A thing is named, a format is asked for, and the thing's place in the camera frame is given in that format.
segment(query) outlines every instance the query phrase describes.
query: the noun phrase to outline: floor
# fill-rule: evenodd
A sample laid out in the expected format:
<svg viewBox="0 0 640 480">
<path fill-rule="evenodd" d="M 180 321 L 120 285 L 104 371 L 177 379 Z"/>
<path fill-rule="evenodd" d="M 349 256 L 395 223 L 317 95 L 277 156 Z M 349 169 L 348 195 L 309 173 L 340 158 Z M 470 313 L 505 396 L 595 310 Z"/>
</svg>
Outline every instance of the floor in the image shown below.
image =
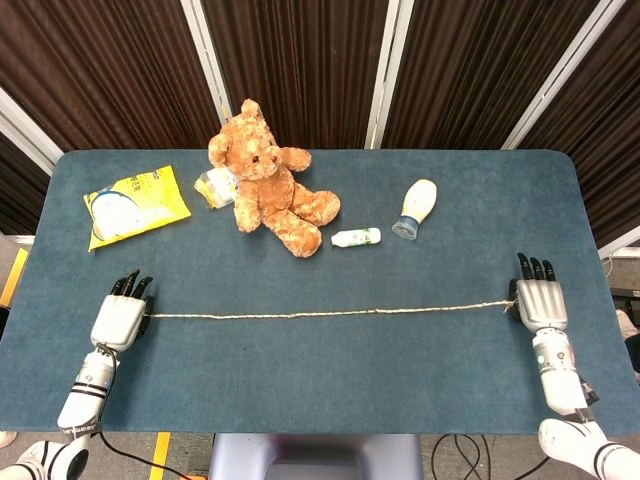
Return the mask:
<svg viewBox="0 0 640 480">
<path fill-rule="evenodd" d="M 16 251 L 17 248 L 0 235 L 0 285 L 4 285 Z M 605 264 L 604 269 L 607 273 L 608 263 Z M 613 269 L 609 275 L 611 286 L 637 288 L 638 279 L 640 279 L 640 259 L 613 260 Z M 157 441 L 155 433 L 108 433 L 106 436 L 116 448 L 149 460 L 154 457 Z M 439 435 L 421 435 L 420 437 L 425 479 L 434 478 L 431 474 L 430 459 L 439 438 Z M 484 452 L 480 437 L 473 436 L 473 438 Z M 29 445 L 38 440 L 64 441 L 62 435 L 58 433 L 21 433 L 13 444 L 0 450 L 0 466 L 13 463 Z M 640 433 L 615 440 L 640 451 Z M 165 464 L 187 474 L 205 473 L 209 469 L 212 441 L 213 434 L 173 433 L 170 436 Z M 516 478 L 543 458 L 535 436 L 489 435 L 487 441 L 491 454 L 491 478 L 494 480 Z M 461 437 L 459 444 L 467 456 L 472 458 L 475 456 L 475 447 L 471 442 Z M 458 453 L 453 437 L 447 437 L 438 447 L 434 467 L 439 479 L 456 480 L 465 478 L 467 475 L 469 467 Z M 488 478 L 488 462 L 484 453 L 482 453 L 478 472 L 479 477 L 470 475 L 468 478 L 479 480 Z M 157 480 L 162 477 L 150 477 L 149 467 L 117 456 L 95 439 L 91 445 L 89 465 L 82 478 L 83 480 L 146 478 Z M 175 477 L 173 474 L 166 474 L 165 478 Z M 528 478 L 580 480 L 591 477 L 572 466 L 550 461 Z"/>
</svg>

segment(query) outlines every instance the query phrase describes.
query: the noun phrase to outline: plastic bottle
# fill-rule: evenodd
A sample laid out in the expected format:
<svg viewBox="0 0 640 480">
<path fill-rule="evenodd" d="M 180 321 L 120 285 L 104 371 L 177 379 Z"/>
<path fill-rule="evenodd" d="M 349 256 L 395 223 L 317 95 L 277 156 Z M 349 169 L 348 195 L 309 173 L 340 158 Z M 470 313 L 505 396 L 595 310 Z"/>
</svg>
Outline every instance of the plastic bottle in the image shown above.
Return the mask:
<svg viewBox="0 0 640 480">
<path fill-rule="evenodd" d="M 379 228 L 361 228 L 359 230 L 345 230 L 331 237 L 334 247 L 355 247 L 357 245 L 371 245 L 380 243 L 382 235 Z"/>
<path fill-rule="evenodd" d="M 238 179 L 227 168 L 212 168 L 204 172 L 194 185 L 211 208 L 222 208 L 233 203 L 238 191 Z"/>
<path fill-rule="evenodd" d="M 393 233 L 415 240 L 418 227 L 436 204 L 437 193 L 436 184 L 430 180 L 423 178 L 414 183 L 404 197 L 400 219 L 391 227 Z"/>
</svg>

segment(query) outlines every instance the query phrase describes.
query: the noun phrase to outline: teddy bear arm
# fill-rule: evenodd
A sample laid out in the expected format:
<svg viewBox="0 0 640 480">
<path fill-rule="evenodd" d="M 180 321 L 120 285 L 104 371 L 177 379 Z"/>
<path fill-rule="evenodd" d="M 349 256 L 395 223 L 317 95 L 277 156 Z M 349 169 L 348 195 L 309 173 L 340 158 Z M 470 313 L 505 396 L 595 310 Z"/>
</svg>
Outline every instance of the teddy bear arm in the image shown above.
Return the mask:
<svg viewBox="0 0 640 480">
<path fill-rule="evenodd" d="M 241 184 L 236 195 L 233 213 L 241 232 L 250 233 L 260 226 L 258 190 L 254 185 Z"/>
<path fill-rule="evenodd" d="M 311 165 L 311 154 L 303 148 L 282 147 L 280 158 L 284 166 L 292 172 L 302 172 Z"/>
</svg>

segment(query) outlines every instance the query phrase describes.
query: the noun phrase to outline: robot finger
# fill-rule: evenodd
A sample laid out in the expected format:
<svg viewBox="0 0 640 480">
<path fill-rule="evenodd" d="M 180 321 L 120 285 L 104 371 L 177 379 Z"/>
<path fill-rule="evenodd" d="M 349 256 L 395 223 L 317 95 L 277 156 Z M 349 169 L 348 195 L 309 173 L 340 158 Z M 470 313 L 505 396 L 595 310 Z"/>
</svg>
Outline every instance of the robot finger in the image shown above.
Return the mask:
<svg viewBox="0 0 640 480">
<path fill-rule="evenodd" d="M 153 277 L 144 277 L 142 280 L 140 280 L 140 283 L 138 283 L 138 286 L 135 288 L 131 296 L 133 298 L 142 298 L 144 289 L 147 288 L 147 285 L 149 285 L 152 281 Z"/>
<path fill-rule="evenodd" d="M 553 266 L 549 260 L 543 260 L 542 266 L 544 267 L 544 274 L 547 277 L 547 280 L 550 282 L 556 281 L 556 272 L 553 271 Z"/>
<path fill-rule="evenodd" d="M 151 313 L 153 313 L 153 302 L 154 298 L 147 296 L 144 301 L 146 302 L 146 307 L 144 309 L 144 316 L 142 317 L 142 321 L 140 322 L 140 327 L 138 328 L 138 334 L 136 335 L 136 340 L 143 337 L 149 328 L 149 323 L 151 322 Z"/>
<path fill-rule="evenodd" d="M 531 266 L 533 267 L 533 276 L 536 280 L 544 280 L 544 272 L 542 271 L 542 265 L 537 258 L 531 257 Z"/>
<path fill-rule="evenodd" d="M 522 278 L 525 280 L 531 280 L 533 278 L 533 273 L 531 272 L 529 259 L 524 255 L 524 253 L 518 253 L 518 259 L 520 260 L 520 268 L 522 269 Z"/>
<path fill-rule="evenodd" d="M 518 283 L 518 279 L 517 278 L 512 278 L 511 281 L 509 282 L 509 300 L 510 301 L 515 301 L 516 296 L 517 296 L 517 291 L 518 291 L 518 287 L 517 287 L 517 283 Z M 518 322 L 518 323 L 522 323 L 522 318 L 520 318 L 520 311 L 518 310 L 517 307 L 512 307 L 509 309 L 509 313 L 511 315 L 511 318 Z"/>
<path fill-rule="evenodd" d="M 131 290 L 133 290 L 133 284 L 136 281 L 136 278 L 138 278 L 138 274 L 140 273 L 139 269 L 135 269 L 133 272 L 131 272 L 131 275 L 129 275 L 127 277 L 127 281 L 124 284 L 124 287 L 122 289 L 122 294 L 125 297 L 128 297 L 129 295 L 131 295 Z"/>
<path fill-rule="evenodd" d="M 111 289 L 111 295 L 121 295 L 122 287 L 124 286 L 124 282 L 127 281 L 127 277 L 119 278 L 116 283 L 113 284 L 113 288 Z"/>
</svg>

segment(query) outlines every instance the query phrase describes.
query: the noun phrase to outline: teddy bear leg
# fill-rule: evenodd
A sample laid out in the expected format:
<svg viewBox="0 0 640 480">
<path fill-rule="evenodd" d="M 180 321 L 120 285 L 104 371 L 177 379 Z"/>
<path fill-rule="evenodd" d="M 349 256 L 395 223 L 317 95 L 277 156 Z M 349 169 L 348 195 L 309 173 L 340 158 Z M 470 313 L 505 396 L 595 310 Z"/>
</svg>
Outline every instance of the teddy bear leg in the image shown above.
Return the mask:
<svg viewBox="0 0 640 480">
<path fill-rule="evenodd" d="M 340 210 L 340 199 L 333 192 L 311 192 L 296 183 L 291 210 L 303 220 L 321 227 L 336 218 Z"/>
<path fill-rule="evenodd" d="M 262 221 L 296 257 L 310 257 L 322 243 L 318 227 L 305 222 L 290 210 L 265 215 Z"/>
</svg>

